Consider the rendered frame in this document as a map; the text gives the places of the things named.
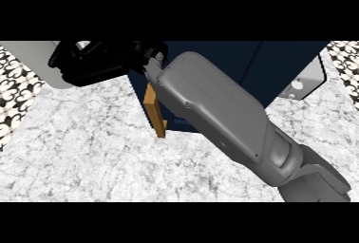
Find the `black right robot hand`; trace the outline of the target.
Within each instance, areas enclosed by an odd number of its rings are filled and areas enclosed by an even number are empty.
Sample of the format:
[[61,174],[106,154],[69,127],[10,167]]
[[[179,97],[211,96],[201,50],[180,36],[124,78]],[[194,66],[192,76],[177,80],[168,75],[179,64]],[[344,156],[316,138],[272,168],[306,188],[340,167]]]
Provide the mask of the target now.
[[168,56],[162,41],[92,41],[83,48],[75,41],[62,41],[47,65],[61,70],[68,84],[81,87],[126,75],[130,70],[145,74],[145,66],[158,53]]

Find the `pale grey appliance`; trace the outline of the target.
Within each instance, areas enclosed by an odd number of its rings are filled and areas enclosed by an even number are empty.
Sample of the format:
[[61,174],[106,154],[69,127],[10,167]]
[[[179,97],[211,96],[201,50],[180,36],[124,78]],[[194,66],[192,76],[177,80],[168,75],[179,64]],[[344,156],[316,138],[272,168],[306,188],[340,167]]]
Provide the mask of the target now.
[[71,88],[71,84],[62,79],[59,68],[52,68],[47,65],[49,58],[59,45],[58,41],[0,41],[0,45],[53,88]]

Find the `grey metal plate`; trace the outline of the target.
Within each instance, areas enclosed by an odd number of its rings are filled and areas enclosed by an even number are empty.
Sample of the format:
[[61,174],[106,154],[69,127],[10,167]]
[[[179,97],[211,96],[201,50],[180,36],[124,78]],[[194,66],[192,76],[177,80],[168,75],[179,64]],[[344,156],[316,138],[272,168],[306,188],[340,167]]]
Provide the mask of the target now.
[[313,91],[326,82],[326,74],[324,70],[321,56],[307,64],[287,88],[279,94],[281,98],[291,100],[303,100]]

